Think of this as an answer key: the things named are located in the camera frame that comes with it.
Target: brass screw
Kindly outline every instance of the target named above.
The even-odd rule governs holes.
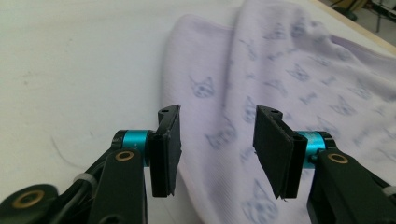
[[[23,193],[13,203],[14,208],[28,208],[41,201],[44,197],[44,191],[41,189],[34,189]]]
[[[327,157],[331,160],[331,161],[335,161],[337,163],[341,163],[341,164],[347,164],[349,162],[349,160],[340,154],[336,154],[336,153],[332,153],[327,155]]]
[[[128,161],[134,156],[132,151],[122,151],[116,155],[117,161]]]

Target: lavender fabric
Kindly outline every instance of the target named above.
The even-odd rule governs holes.
[[[314,170],[276,200],[252,147],[256,105],[293,130],[326,131],[396,183],[396,59],[331,35],[299,6],[247,0],[234,27],[188,15],[170,37],[163,106],[181,105],[179,164],[205,223],[309,223]]]

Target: white cloth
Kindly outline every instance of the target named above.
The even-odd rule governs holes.
[[[313,170],[298,199],[275,200],[252,147],[256,105],[295,131],[337,146],[396,182],[396,60],[330,35],[282,1],[248,0],[234,27],[192,15],[177,23],[163,70],[163,105],[181,105],[179,171],[205,223],[309,223]]]

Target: crumpled cloth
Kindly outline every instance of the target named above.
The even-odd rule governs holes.
[[[276,200],[252,147],[256,105],[396,183],[396,59],[329,34],[299,6],[247,0],[234,27],[187,15],[170,36],[162,104],[181,105],[179,164],[204,223],[310,223],[314,170]]]

